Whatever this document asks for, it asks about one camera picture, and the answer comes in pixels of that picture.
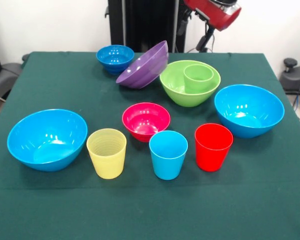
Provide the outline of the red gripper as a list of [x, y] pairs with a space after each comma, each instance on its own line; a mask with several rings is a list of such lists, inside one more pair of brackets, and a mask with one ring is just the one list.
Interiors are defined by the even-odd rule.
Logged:
[[228, 28], [242, 10], [236, 0], [185, 0], [184, 2], [190, 9], [184, 11], [176, 35], [182, 36], [186, 32], [189, 19], [192, 18], [192, 11], [202, 16], [207, 21], [205, 24], [207, 30], [195, 47], [199, 53], [207, 53], [207, 44], [213, 37], [215, 29], [221, 32]]

